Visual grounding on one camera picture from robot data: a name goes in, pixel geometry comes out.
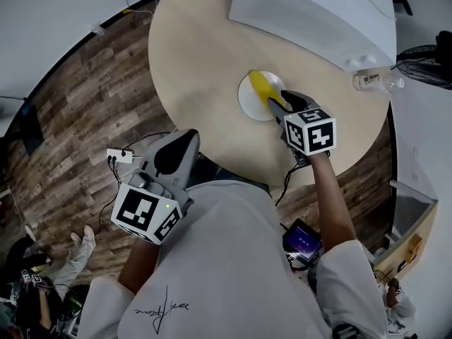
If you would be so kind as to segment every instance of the black fan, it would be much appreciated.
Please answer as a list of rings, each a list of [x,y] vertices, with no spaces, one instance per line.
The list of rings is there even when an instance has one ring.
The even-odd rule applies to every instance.
[[[452,32],[441,31],[436,45],[405,50],[396,66],[408,78],[452,90]]]

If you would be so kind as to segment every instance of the hand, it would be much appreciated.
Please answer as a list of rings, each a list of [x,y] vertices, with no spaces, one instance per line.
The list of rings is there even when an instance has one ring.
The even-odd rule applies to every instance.
[[[50,292],[50,289],[48,287],[40,287],[39,290],[40,290],[40,294],[42,293],[44,295],[47,295]]]
[[[398,289],[399,285],[400,283],[396,278],[393,278],[388,282],[388,286],[394,286],[395,289]]]
[[[20,331],[17,328],[14,328],[13,326],[9,326],[8,328],[6,328],[6,331],[9,333],[9,335],[13,339],[21,339],[22,338],[22,336],[20,335]]]

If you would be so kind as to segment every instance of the black cable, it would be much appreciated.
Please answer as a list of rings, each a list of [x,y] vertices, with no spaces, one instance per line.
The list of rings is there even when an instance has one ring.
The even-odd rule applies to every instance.
[[[128,145],[126,145],[124,148],[122,148],[122,151],[124,152],[124,150],[126,150],[127,148],[129,148],[131,145],[134,145],[135,143],[138,143],[138,142],[140,142],[140,141],[142,141],[144,138],[147,138],[147,137],[152,137],[152,136],[157,136],[157,135],[159,135],[159,134],[170,134],[171,132],[158,132],[158,133],[151,133],[151,134],[148,134],[148,135],[146,135],[146,136],[144,136],[144,137],[141,137],[140,139],[137,139],[136,141],[134,141],[134,142],[132,142],[132,143],[129,143]]]
[[[26,99],[26,98],[17,98],[17,97],[7,97],[6,95],[0,95],[0,98],[15,99],[15,100],[25,100]]]
[[[111,160],[112,160],[112,158],[109,156],[108,159],[107,159],[107,164],[108,164],[108,168],[110,168],[110,170],[113,172],[114,178],[115,178],[116,181],[118,182],[118,192],[116,192],[116,194],[114,195],[113,199],[112,199],[109,203],[107,203],[104,207],[102,207],[102,210],[100,211],[99,218],[98,218],[98,221],[99,221],[99,228],[98,228],[97,231],[94,233],[95,236],[96,236],[97,234],[99,234],[99,232],[102,231],[102,225],[104,225],[104,228],[107,229],[107,228],[105,227],[104,221],[103,221],[103,220],[101,221],[100,218],[102,217],[102,214],[103,214],[103,212],[104,212],[104,209],[107,208],[108,206],[110,206],[110,205],[114,202],[114,200],[116,200],[116,197],[118,196],[118,193],[119,193],[120,182],[119,182],[119,180],[118,180],[118,178],[117,178],[117,176],[116,176],[114,170],[110,167],[110,161],[111,161]]]
[[[110,167],[110,163],[108,162],[108,168],[110,168],[110,171],[112,171],[113,172],[113,174],[114,174],[114,178],[116,179],[116,181],[118,182],[118,185],[120,185],[122,182],[121,182],[121,180],[119,179],[119,175],[118,175],[118,172],[115,170],[115,168],[114,168],[114,163],[116,162],[116,157],[113,157],[113,160],[112,160],[112,167]]]
[[[390,279],[384,272],[380,271],[380,270],[374,270],[374,273],[380,273],[382,274],[385,279],[387,279],[388,281],[391,281],[392,279]]]
[[[76,301],[78,302],[78,297],[77,297],[77,293],[72,289],[72,287],[69,287],[68,285],[66,285],[66,284],[53,284],[52,286],[46,286],[46,285],[39,285],[39,284],[35,284],[35,287],[42,287],[42,288],[45,288],[45,289],[54,289],[56,286],[66,286],[70,291],[72,291],[72,293],[74,294],[74,296],[76,297]],[[74,315],[72,316],[72,317],[67,317],[67,316],[65,316],[64,317],[64,319],[61,319],[60,318],[60,320],[61,321],[70,321],[70,320],[72,320],[72,319],[74,319],[74,318],[76,318],[78,315],[80,315],[80,313],[82,312],[82,310],[83,310],[83,306],[84,306],[84,304],[83,303],[80,303],[81,304],[81,308],[80,308],[80,310],[79,311],[77,311],[77,313],[74,313]]]
[[[290,176],[293,172],[295,172],[296,170],[299,170],[301,167],[298,165],[298,163],[286,174],[285,176],[285,180],[284,180],[284,190],[282,190],[281,196],[280,198],[276,201],[275,206],[277,206],[279,204],[279,202],[283,199],[285,192],[287,191],[287,188],[289,187],[289,182],[290,182]]]
[[[300,266],[299,268],[294,268],[292,266],[292,262],[289,262],[289,266],[290,266],[290,270],[292,270],[292,271],[306,271],[309,269],[308,266]]]

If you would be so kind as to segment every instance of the plastic water bottle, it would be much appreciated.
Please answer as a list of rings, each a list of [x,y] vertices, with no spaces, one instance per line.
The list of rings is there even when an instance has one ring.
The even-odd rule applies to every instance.
[[[394,86],[403,88],[404,85],[405,82],[402,78],[394,78],[390,73],[370,75],[358,74],[353,77],[353,86],[355,89],[364,92],[373,92],[375,90],[390,92]]]

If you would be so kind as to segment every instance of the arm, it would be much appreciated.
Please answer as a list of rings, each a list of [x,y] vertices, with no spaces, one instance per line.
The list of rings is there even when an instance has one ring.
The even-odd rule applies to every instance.
[[[365,338],[386,338],[387,320],[371,266],[355,229],[333,167],[325,153],[309,157],[319,200],[325,248],[317,266],[317,302],[329,326],[355,326]]]
[[[134,295],[154,272],[160,247],[142,239],[133,244],[118,280],[96,278],[83,306],[78,339],[113,339]]]
[[[41,308],[41,320],[40,325],[43,328],[50,329],[52,321],[50,320],[49,303],[47,302],[46,291],[40,288],[40,308]]]
[[[390,308],[398,303],[396,299],[396,292],[397,288],[394,285],[389,285],[388,294],[386,294],[386,303]]]
[[[325,153],[309,156],[319,200],[319,223],[325,252],[343,242],[356,239],[352,219],[345,205],[338,180]]]
[[[158,245],[137,239],[118,282],[136,294],[153,274],[159,251]]]

